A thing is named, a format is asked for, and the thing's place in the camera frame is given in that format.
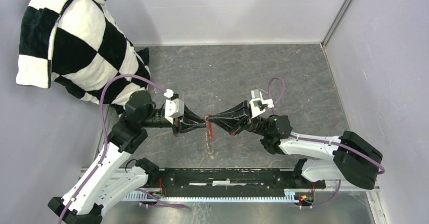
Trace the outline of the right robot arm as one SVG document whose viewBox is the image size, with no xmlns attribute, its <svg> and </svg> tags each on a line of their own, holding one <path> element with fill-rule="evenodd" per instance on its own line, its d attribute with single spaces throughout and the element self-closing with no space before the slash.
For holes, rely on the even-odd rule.
<svg viewBox="0 0 429 224">
<path fill-rule="evenodd" d="M 263 113 L 272 103 L 244 101 L 239 105 L 206 117 L 206 121 L 235 136 L 248 131 L 262 136 L 263 148 L 270 154 L 302 155 L 292 174 L 293 183 L 304 188 L 311 182 L 324 180 L 347 181 L 366 189 L 374 189 L 376 179 L 385 173 L 383 155 L 353 131 L 340 136 L 321 137 L 293 131 L 286 115 Z"/>
</svg>

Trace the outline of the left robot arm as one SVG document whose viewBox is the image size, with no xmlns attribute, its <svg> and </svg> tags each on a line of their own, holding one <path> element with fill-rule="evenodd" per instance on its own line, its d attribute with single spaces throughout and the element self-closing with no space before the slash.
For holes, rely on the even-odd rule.
<svg viewBox="0 0 429 224">
<path fill-rule="evenodd" d="M 83 177 L 62 197 L 54 197 L 48 207 L 59 223 L 100 223 L 113 206 L 139 187 L 153 187 L 159 181 L 158 166 L 140 159 L 128 173 L 108 184 L 111 177 L 148 137 L 147 128 L 171 128 L 174 135 L 205 128 L 206 121 L 191 112 L 173 92 L 157 108 L 147 91 L 131 94 L 125 111 L 111 132 L 103 130 L 103 147 Z"/>
</svg>

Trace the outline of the metal key organizer red handle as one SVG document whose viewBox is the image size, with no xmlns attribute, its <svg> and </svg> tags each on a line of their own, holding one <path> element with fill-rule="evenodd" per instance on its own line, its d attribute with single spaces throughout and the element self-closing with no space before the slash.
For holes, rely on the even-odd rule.
<svg viewBox="0 0 429 224">
<path fill-rule="evenodd" d="M 213 150 L 213 129 L 212 129 L 212 123 L 209 122 L 208 118 L 211 115 L 208 114 L 204 119 L 206 123 L 206 132 L 205 132 L 205 138 L 206 138 L 206 147 L 207 147 L 207 154 L 210 157 L 210 159 L 214 159 L 214 150 Z"/>
</svg>

